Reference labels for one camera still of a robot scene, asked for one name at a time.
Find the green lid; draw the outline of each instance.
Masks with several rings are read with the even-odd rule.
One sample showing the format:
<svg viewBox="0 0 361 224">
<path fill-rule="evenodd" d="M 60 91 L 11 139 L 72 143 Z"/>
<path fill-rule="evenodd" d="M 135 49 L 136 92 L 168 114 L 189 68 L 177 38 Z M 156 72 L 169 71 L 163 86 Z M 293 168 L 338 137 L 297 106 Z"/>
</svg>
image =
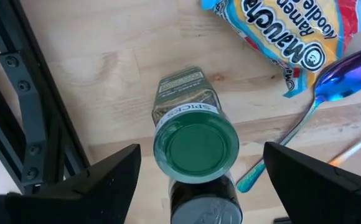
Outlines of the green lid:
<svg viewBox="0 0 361 224">
<path fill-rule="evenodd" d="M 154 138 L 160 168 L 181 182 L 214 180 L 233 165 L 238 154 L 233 126 L 219 113 L 190 111 L 166 121 Z"/>
</svg>

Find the screw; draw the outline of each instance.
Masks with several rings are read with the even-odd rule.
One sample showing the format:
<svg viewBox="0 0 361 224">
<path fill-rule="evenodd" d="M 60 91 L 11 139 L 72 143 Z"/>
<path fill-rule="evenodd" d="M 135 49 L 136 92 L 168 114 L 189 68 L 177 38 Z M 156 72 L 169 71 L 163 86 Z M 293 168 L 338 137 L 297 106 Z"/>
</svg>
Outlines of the screw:
<svg viewBox="0 0 361 224">
<path fill-rule="evenodd" d="M 35 156 L 36 154 L 38 154 L 39 151 L 40 151 L 40 149 L 39 149 L 38 146 L 32 146 L 32 147 L 30 148 L 30 154 L 33 155 L 33 156 Z"/>
<path fill-rule="evenodd" d="M 19 61 L 13 56 L 7 56 L 6 65 L 9 67 L 17 67 L 19 66 Z"/>
<path fill-rule="evenodd" d="M 32 180 L 38 175 L 38 170 L 35 167 L 31 167 L 30 171 L 27 173 L 27 179 Z"/>
<path fill-rule="evenodd" d="M 21 80 L 21 81 L 19 81 L 19 83 L 17 83 L 17 87 L 19 87 L 19 89 L 21 91 L 29 91 L 30 83 L 28 83 L 27 81 Z"/>
</svg>

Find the wooden table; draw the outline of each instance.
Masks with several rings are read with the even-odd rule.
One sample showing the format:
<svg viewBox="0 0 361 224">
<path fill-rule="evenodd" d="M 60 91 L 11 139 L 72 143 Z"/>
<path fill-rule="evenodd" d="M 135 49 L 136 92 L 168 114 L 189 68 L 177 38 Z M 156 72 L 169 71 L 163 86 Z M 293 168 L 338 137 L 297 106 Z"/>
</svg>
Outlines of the wooden table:
<svg viewBox="0 0 361 224">
<path fill-rule="evenodd" d="M 311 98 L 287 99 L 280 71 L 197 0 L 22 0 L 71 119 L 90 158 L 99 161 L 140 143 L 142 166 L 127 222 L 169 223 L 168 178 L 152 154 L 151 108 L 158 80 L 198 65 L 235 125 L 235 179 L 280 138 Z M 349 53 L 361 49 L 361 35 Z M 0 66 L 0 89 L 20 119 L 17 96 Z M 290 142 L 323 161 L 361 139 L 361 92 L 325 103 Z M 342 165 L 361 175 L 361 151 Z M 0 193 L 16 190 L 0 164 Z M 267 173 L 238 195 L 245 223 L 271 223 L 285 211 Z"/>
</svg>

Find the metal spoon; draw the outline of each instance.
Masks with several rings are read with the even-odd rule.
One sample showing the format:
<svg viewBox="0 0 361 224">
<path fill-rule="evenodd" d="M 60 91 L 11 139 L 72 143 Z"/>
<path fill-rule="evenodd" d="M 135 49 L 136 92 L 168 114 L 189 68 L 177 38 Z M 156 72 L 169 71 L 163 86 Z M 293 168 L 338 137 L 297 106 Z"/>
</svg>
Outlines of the metal spoon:
<svg viewBox="0 0 361 224">
<path fill-rule="evenodd" d="M 280 141 L 280 144 L 286 145 L 290 142 L 309 121 L 321 103 L 341 100 L 359 90 L 361 90 L 361 51 L 340 59 L 321 72 L 314 88 L 314 99 L 312 99 L 309 109 L 302 120 Z M 264 170 L 265 163 L 261 157 L 255 166 L 237 182 L 237 189 L 242 193 L 248 192 Z"/>
</svg>

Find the plastic wrapper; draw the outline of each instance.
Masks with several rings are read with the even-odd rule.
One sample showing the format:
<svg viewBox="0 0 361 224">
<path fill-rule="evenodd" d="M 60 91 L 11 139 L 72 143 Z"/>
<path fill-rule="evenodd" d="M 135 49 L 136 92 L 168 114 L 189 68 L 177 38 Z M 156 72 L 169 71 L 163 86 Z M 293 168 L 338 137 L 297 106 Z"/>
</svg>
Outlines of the plastic wrapper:
<svg viewBox="0 0 361 224">
<path fill-rule="evenodd" d="M 361 0 L 201 0 L 283 71 L 292 97 L 361 31 Z"/>
</svg>

